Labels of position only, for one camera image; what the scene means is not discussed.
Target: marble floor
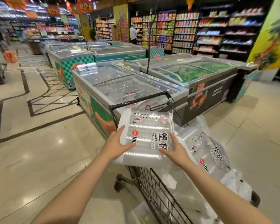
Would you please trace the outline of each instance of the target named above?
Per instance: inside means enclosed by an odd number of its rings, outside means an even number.
[[[42,56],[12,46],[0,85],[0,224],[28,224],[96,156],[105,140]],[[260,211],[280,224],[280,83],[252,82],[235,103],[205,114],[236,169],[260,196]],[[80,221],[156,223],[132,186],[113,189],[125,166],[104,172]]]

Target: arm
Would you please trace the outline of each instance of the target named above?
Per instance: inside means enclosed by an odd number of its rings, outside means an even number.
[[[272,224],[257,208],[214,180],[202,168],[189,158],[186,149],[170,134],[174,143],[174,151],[160,149],[171,161],[182,168],[193,181],[197,189],[219,215],[225,224]]]
[[[68,184],[31,222],[31,224],[76,224],[97,185],[99,178],[112,159],[135,144],[121,145],[122,126],[112,132],[100,154],[70,184]]]

